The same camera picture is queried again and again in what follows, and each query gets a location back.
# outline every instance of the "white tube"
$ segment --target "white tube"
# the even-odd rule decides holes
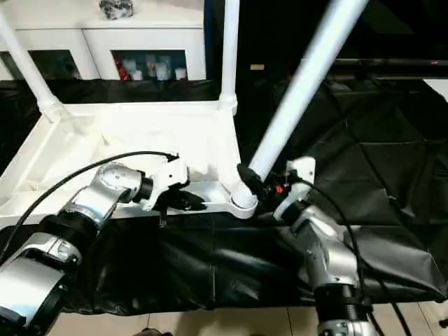
[[[0,7],[0,35],[8,46],[9,52],[20,72],[38,101],[39,107],[54,106],[59,103],[48,88],[40,71],[23,45],[19,42],[14,29],[8,24],[6,16]]]
[[[264,181],[319,85],[335,61],[368,0],[332,0],[286,91],[249,167]],[[253,206],[254,197],[243,184],[232,193],[240,207]]]
[[[225,0],[223,77],[219,100],[235,103],[237,78],[239,0]]]

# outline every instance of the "white cabinet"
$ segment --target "white cabinet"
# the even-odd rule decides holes
[[[135,15],[119,20],[107,20],[94,0],[2,6],[45,79],[120,79],[117,63],[136,64],[147,79],[146,60],[169,60],[171,77],[185,68],[190,80],[206,78],[204,0],[134,0]],[[20,72],[0,41],[0,80],[14,78]]]

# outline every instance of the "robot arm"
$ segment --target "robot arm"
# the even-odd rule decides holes
[[[180,159],[149,178],[117,162],[101,166],[89,186],[57,215],[45,217],[39,232],[0,266],[0,335],[46,335],[83,255],[118,203],[140,202],[149,211],[163,192],[188,182],[188,169]]]
[[[285,176],[267,185],[249,168],[239,166],[241,179],[259,202],[287,226],[281,239],[304,256],[307,277],[314,292],[319,336],[375,336],[361,295],[358,263],[343,240],[343,227],[305,200],[310,187],[298,178],[298,160],[289,162]]]

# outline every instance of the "black plastic sheet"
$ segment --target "black plastic sheet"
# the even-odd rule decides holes
[[[249,162],[287,82],[242,85],[235,126]],[[51,83],[66,103],[216,99],[212,82],[95,80]],[[39,114],[29,91],[0,83],[5,167]],[[317,159],[316,184],[342,207],[374,302],[446,298],[448,277],[448,104],[421,81],[327,82],[296,127],[275,169],[301,155]],[[313,200],[337,217],[325,200]],[[24,227],[15,245],[35,227]],[[269,214],[112,220],[90,249],[66,304],[69,312],[119,315],[216,307],[312,305],[302,256],[280,239]],[[0,232],[0,246],[10,229]],[[381,278],[392,297],[381,291]]]

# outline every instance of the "white tray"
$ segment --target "white tray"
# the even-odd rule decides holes
[[[65,108],[71,117],[62,121],[51,123],[44,116],[40,118],[1,176],[0,229],[14,224],[44,190],[71,172],[130,151],[178,153],[190,168],[189,189],[201,194],[206,188],[203,197],[215,198],[206,199],[211,208],[218,199],[225,198],[228,192],[223,192],[223,188],[231,190],[239,181],[232,109],[219,109],[217,101],[84,104]],[[82,125],[83,134],[75,131],[75,123]],[[151,175],[165,159],[141,155],[120,161]],[[34,211],[27,223],[37,223],[47,214],[57,213],[79,188],[90,183],[94,174],[95,169],[61,187]],[[114,217],[148,215],[135,204],[126,204]]]

